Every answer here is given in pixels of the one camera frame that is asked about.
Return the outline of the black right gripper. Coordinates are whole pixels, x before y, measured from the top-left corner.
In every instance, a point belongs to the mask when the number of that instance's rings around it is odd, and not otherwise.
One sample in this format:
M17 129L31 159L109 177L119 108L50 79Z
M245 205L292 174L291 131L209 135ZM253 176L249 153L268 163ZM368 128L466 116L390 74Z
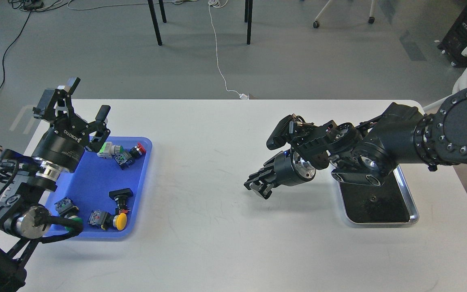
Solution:
M292 150L280 151L264 163L264 167L250 174L244 187L267 200L272 189L280 185L295 186L311 181L316 169Z

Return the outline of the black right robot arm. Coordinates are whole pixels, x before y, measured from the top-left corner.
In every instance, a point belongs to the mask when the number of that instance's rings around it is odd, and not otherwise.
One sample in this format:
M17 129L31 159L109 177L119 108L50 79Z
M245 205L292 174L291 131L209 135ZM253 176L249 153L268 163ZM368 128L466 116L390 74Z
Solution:
M276 150L289 144L250 174L244 186L267 199L280 185L311 181L332 165L339 183L381 186L399 164L467 165L467 88L447 97L435 114L391 103L379 116L354 126L323 125L299 115L282 118L266 142Z

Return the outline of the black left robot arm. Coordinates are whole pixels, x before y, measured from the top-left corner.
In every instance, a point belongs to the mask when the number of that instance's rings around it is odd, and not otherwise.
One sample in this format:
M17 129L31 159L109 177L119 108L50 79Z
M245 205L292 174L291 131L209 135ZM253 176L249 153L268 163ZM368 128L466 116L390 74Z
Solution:
M44 192L57 189L61 173L73 173L85 152L98 152L110 135L109 105L100 107L95 121L78 116L72 95L80 78L46 89L33 116L50 127L30 157L6 148L0 151L0 292L25 285L25 265L39 243L78 236L83 224L54 216L39 203Z

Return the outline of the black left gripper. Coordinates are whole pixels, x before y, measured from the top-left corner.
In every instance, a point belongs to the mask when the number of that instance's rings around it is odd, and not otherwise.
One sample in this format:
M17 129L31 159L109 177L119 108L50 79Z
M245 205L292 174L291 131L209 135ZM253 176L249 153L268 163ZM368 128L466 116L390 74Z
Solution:
M83 129L83 135L75 135L80 132L73 126L80 125L81 118L74 113L71 96L79 82L79 77L71 77L65 86L46 89L32 109L34 118L50 124L32 153L32 159L40 167L37 177L57 179L62 172L75 172L85 150L99 152L111 133L106 126L111 107L102 105L96 120Z

